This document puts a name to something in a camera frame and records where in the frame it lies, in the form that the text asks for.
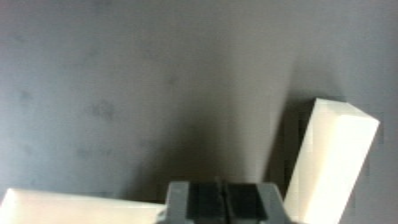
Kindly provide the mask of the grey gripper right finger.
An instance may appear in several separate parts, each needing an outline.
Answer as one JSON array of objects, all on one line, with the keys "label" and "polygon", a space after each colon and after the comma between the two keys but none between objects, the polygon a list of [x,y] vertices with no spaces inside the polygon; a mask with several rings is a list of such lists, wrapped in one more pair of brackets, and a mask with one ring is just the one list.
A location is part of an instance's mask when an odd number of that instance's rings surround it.
[{"label": "grey gripper right finger", "polygon": [[291,224],[277,186],[271,183],[227,184],[227,224]]}]

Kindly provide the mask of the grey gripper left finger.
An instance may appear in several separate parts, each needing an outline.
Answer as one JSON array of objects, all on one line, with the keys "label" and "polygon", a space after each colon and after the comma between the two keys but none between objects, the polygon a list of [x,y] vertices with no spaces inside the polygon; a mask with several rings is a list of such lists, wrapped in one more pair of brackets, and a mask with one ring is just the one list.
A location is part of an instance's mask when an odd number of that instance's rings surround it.
[{"label": "grey gripper left finger", "polygon": [[216,183],[172,182],[156,224],[223,224],[223,221],[225,211]]}]

